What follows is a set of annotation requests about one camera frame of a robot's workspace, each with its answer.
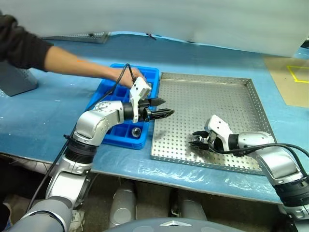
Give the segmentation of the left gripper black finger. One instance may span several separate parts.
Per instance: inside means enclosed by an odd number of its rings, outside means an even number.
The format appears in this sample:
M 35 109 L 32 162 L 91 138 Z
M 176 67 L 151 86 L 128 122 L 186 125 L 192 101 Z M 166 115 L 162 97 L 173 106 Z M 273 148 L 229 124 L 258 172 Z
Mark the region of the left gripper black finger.
M 150 106 L 159 106 L 164 104 L 166 101 L 162 98 L 150 98 L 148 99 Z
M 150 120 L 157 120 L 157 119 L 162 119 L 162 118 L 167 118 L 174 114 L 174 110 L 171 109 L 159 109 L 157 111 L 151 111 L 149 114 L 149 119 Z

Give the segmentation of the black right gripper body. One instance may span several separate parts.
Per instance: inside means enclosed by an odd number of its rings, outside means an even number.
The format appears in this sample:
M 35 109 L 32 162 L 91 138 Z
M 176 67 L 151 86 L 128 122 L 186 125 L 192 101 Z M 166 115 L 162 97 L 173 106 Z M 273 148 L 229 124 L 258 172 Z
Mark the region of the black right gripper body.
M 207 143 L 209 145 L 209 150 L 212 152 L 224 153 L 229 150 L 228 141 L 213 130 L 209 132 Z

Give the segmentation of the person's bare hand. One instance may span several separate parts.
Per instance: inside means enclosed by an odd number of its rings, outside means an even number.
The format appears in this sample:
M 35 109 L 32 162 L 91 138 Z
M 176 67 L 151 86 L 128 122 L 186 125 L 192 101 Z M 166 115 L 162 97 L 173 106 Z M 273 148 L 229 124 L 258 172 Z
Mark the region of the person's bare hand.
M 122 69 L 113 68 L 112 70 L 113 70 L 113 77 L 115 80 L 117 80 L 122 73 Z M 122 75 L 121 80 L 119 81 L 119 84 L 124 87 L 131 88 L 135 82 L 135 79 L 137 79 L 138 77 L 142 77 L 144 80 L 146 80 L 143 74 L 139 71 L 139 69 L 131 68 L 130 70 L 129 68 L 126 68 Z

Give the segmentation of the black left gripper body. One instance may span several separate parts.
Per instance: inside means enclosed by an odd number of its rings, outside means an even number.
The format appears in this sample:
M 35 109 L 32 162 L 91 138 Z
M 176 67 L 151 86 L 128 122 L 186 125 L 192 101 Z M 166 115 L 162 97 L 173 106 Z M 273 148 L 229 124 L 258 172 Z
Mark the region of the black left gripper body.
M 152 113 L 149 109 L 150 102 L 148 99 L 139 100 L 138 102 L 138 121 L 149 121 L 150 114 Z

